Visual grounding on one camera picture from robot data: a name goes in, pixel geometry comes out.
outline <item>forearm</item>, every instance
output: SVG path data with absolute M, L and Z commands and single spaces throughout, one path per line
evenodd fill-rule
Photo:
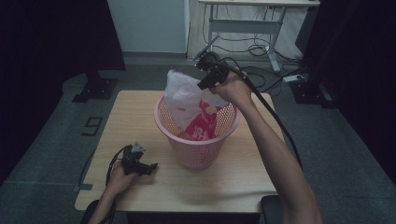
M 110 194 L 105 191 L 99 200 L 99 203 L 90 219 L 89 224 L 100 223 L 109 213 L 115 199 L 116 199 L 115 194 Z
M 315 196 L 284 142 L 253 103 L 244 104 L 240 110 L 247 120 L 267 173 L 288 211 L 316 209 Z

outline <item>outlet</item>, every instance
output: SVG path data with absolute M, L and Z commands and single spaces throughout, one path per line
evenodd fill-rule
M 289 76 L 289 77 L 284 77 L 283 82 L 291 82 L 291 81 L 297 81 L 297 80 L 303 80 L 304 77 L 301 75 L 295 75 L 295 76 Z

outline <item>mesh basket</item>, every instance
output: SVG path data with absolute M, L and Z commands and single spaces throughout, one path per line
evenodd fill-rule
M 205 169 L 213 164 L 227 138 L 238 125 L 239 110 L 229 104 L 217 114 L 215 138 L 206 141 L 191 141 L 183 137 L 184 132 L 177 127 L 166 109 L 163 96 L 158 100 L 154 109 L 157 126 L 167 136 L 175 150 L 177 160 L 191 169 Z

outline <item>wall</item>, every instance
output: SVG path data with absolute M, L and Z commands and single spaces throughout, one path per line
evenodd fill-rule
M 187 53 L 189 0 L 108 0 L 124 52 Z

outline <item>gray carpet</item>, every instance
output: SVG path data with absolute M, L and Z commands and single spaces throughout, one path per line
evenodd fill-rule
M 64 96 L 46 126 L 0 188 L 0 223 L 79 223 L 83 213 L 74 207 L 78 194 L 73 189 L 99 142 L 117 92 L 162 91 L 169 69 L 197 78 L 205 75 L 180 64 L 127 64 L 127 72 L 101 73 L 120 80 L 110 100 L 85 104 L 72 100 L 86 78 L 66 81 Z M 271 75 L 266 79 L 266 86 L 276 80 Z M 395 186 L 337 109 L 297 105 L 287 84 L 273 101 L 299 148 L 326 223 L 396 222 Z M 92 117 L 103 118 L 97 135 L 82 135 L 94 132 L 85 127 Z M 114 223 L 126 223 L 125 214 L 118 213 Z

